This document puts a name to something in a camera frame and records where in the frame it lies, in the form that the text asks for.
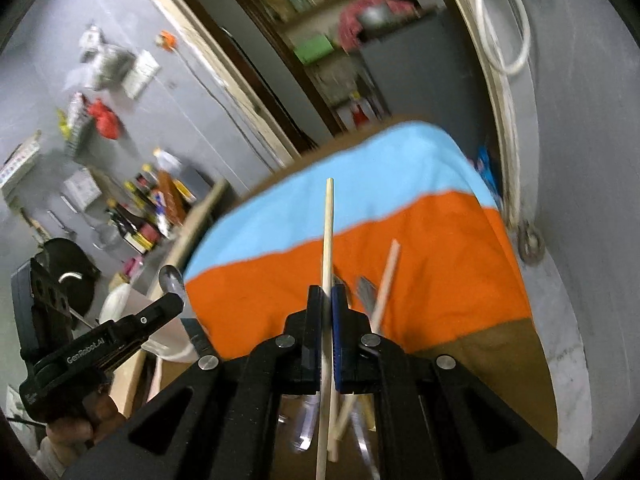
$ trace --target bottle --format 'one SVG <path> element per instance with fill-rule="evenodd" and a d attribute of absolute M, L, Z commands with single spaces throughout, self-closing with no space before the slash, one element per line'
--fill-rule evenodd
<path fill-rule="evenodd" d="M 177 157 L 160 148 L 154 150 L 154 155 L 158 168 L 171 175 L 175 187 L 187 204 L 193 206 L 205 199 L 211 186 L 193 166 L 182 163 Z"/>
<path fill-rule="evenodd" d="M 165 238 L 171 237 L 171 222 L 166 215 L 166 201 L 164 200 L 164 193 L 159 189 L 155 189 L 151 193 L 151 197 L 156 202 L 156 225 L 158 230 Z"/>
<path fill-rule="evenodd" d="M 158 188 L 162 194 L 161 201 L 169 222 L 174 225 L 182 225 L 186 218 L 186 213 L 182 207 L 182 200 L 175 181 L 166 171 L 161 170 L 158 173 Z"/>
<path fill-rule="evenodd" d="M 129 191 L 133 202 L 136 203 L 136 206 L 138 206 L 140 210 L 144 211 L 150 220 L 153 220 L 156 214 L 156 206 L 154 203 L 151 202 L 147 195 L 142 190 L 138 189 L 132 181 L 125 180 L 123 185 L 124 189 Z"/>
<path fill-rule="evenodd" d="M 143 164 L 142 171 L 135 177 L 135 184 L 147 195 L 158 186 L 158 174 L 151 164 Z"/>
<path fill-rule="evenodd" d="M 353 118 L 353 124 L 356 128 L 361 127 L 363 124 L 369 122 L 369 118 L 362 110 L 362 106 L 358 102 L 360 94 L 358 92 L 351 93 L 351 117 Z"/>
<path fill-rule="evenodd" d="M 155 226 L 128 211 L 113 198 L 107 200 L 107 206 L 120 236 L 140 254 L 150 251 L 158 243 L 160 233 Z"/>
<path fill-rule="evenodd" d="M 154 149 L 154 156 L 156 158 L 156 162 L 158 163 L 159 170 L 166 171 L 173 177 L 177 176 L 178 173 L 180 173 L 182 163 L 171 153 L 166 152 L 162 148 L 156 148 Z"/>
<path fill-rule="evenodd" d="M 120 237 L 123 238 L 124 241 L 140 254 L 145 254 L 150 249 L 148 243 L 140 239 L 140 236 L 138 236 L 138 233 L 132 228 L 131 224 L 121 215 L 113 209 L 107 209 L 107 212 L 111 218 L 111 223 L 117 227 Z"/>

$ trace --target shelf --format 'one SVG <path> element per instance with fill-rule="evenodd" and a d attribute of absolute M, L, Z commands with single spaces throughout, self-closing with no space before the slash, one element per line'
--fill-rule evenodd
<path fill-rule="evenodd" d="M 349 103 L 349 101 L 351 101 L 351 95 L 347 95 L 347 97 L 343 97 L 339 101 L 329 102 L 328 105 L 330 108 L 335 110 L 336 108 L 340 108 L 341 106 Z"/>
<path fill-rule="evenodd" d="M 279 32 L 286 32 L 287 30 L 291 30 L 292 28 L 297 27 L 298 25 L 300 25 L 300 23 L 306 22 L 313 16 L 317 16 L 321 12 L 330 9 L 331 7 L 335 7 L 336 5 L 343 4 L 344 2 L 348 1 L 349 0 L 324 0 L 323 2 L 317 4 L 315 7 L 312 7 L 309 10 L 305 10 L 305 12 L 299 12 L 287 23 L 274 23 L 274 26 Z"/>

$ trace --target door frame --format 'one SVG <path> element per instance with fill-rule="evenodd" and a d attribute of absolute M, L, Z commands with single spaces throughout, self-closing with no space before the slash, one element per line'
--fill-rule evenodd
<path fill-rule="evenodd" d="M 238 51 L 227 33 L 218 26 L 199 0 L 182 0 L 186 7 L 200 22 L 204 31 L 213 38 L 217 46 L 223 51 L 230 64 L 238 70 L 239 74 L 255 93 L 258 100 L 254 100 L 254 111 L 258 114 L 261 108 L 265 108 L 268 114 L 275 120 L 279 128 L 293 145 L 297 153 L 304 153 L 316 146 L 315 142 L 302 131 L 293 118 L 286 111 L 277 97 L 268 89 L 256 70 L 247 62 L 241 52 Z"/>

